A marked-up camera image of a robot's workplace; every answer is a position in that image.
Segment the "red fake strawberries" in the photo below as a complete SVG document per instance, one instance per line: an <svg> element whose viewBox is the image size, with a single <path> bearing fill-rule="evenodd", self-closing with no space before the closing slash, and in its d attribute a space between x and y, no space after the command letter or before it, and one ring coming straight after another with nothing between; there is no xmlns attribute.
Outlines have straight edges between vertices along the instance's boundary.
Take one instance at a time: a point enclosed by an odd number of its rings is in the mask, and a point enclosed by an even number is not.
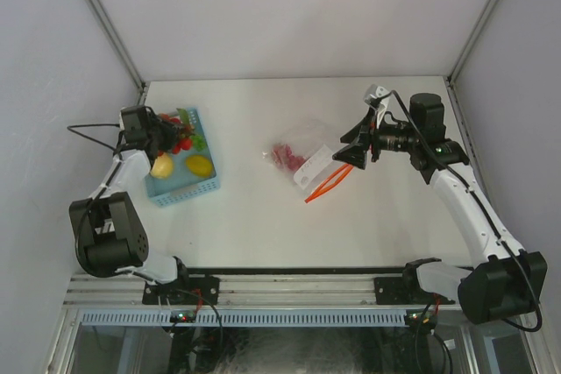
<svg viewBox="0 0 561 374"><path fill-rule="evenodd" d="M186 109L177 109L173 115L160 113L160 117L172 123L176 129L172 140L162 145L160 152L178 154L181 151L188 151L193 145L191 138L195 135L195 120L191 114Z"/></svg>

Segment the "yellow fake pear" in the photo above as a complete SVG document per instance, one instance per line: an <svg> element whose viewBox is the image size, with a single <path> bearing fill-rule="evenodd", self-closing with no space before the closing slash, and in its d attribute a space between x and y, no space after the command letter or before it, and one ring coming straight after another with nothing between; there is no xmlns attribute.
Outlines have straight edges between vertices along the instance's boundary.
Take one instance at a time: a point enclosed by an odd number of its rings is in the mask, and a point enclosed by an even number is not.
<svg viewBox="0 0 561 374"><path fill-rule="evenodd" d="M173 172L173 159L167 153L163 153L154 161L150 175L155 179L164 180L169 178Z"/></svg>

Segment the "green fake grape bunch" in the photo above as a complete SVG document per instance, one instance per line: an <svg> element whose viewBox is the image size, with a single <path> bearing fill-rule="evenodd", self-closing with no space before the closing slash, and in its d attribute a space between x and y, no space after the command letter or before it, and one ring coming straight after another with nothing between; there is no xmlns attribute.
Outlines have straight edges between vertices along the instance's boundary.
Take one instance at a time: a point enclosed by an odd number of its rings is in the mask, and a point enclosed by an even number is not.
<svg viewBox="0 0 561 374"><path fill-rule="evenodd" d="M192 142L192 148L198 152L207 148L207 143L203 135L193 134L189 137L189 140Z"/></svg>

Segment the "clear zip top bag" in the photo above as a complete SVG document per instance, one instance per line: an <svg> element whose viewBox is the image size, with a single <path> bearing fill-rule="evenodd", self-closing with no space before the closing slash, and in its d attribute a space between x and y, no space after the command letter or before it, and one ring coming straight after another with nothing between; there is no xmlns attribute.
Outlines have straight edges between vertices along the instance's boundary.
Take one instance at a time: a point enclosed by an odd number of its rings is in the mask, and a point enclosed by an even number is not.
<svg viewBox="0 0 561 374"><path fill-rule="evenodd" d="M271 150L275 144L289 145L293 153L303 156L306 162L295 173L280 169L272 159ZM309 118L269 142L263 157L295 188L304 202L310 203L336 188L353 170L353 166L332 159L341 148L337 133L328 124Z"/></svg>

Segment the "yellow fake lemon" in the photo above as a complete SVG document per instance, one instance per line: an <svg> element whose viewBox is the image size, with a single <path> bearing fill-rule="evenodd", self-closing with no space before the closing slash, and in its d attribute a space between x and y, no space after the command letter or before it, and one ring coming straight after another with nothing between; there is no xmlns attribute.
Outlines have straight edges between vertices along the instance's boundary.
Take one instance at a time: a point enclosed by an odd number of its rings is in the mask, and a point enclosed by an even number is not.
<svg viewBox="0 0 561 374"><path fill-rule="evenodd" d="M210 159L203 155L191 155L185 159L185 166L194 175L200 178L211 177L214 166Z"/></svg>

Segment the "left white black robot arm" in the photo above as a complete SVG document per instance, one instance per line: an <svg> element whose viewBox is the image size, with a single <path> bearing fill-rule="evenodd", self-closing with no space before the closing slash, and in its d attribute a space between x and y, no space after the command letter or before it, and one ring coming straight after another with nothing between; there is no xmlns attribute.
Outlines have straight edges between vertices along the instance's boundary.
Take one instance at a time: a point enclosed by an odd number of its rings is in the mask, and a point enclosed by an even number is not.
<svg viewBox="0 0 561 374"><path fill-rule="evenodd" d="M180 140L181 126L145 105L120 111L119 141L100 186L69 206L80 267L97 278L132 274L154 285L174 304L188 300L192 283L176 256L149 249L148 235L128 190L151 172L161 153Z"/></svg>

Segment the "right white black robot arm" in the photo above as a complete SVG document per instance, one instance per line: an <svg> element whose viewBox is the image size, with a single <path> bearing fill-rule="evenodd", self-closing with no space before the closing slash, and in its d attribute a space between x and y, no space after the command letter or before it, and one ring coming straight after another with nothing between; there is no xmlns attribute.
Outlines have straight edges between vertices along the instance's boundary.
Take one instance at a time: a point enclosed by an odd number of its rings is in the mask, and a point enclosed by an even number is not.
<svg viewBox="0 0 561 374"><path fill-rule="evenodd" d="M404 119L388 111L391 98L398 101ZM504 321L521 331L539 331L546 260L538 251L525 250L483 194L463 147L446 136L440 96L419 93L404 102L396 91L372 85L364 101L366 115L340 138L343 148L334 160L365 169L383 151L407 153L446 206L471 258L469 270L439 258L406 264L404 296L421 303L435 293L458 303L475 325Z"/></svg>

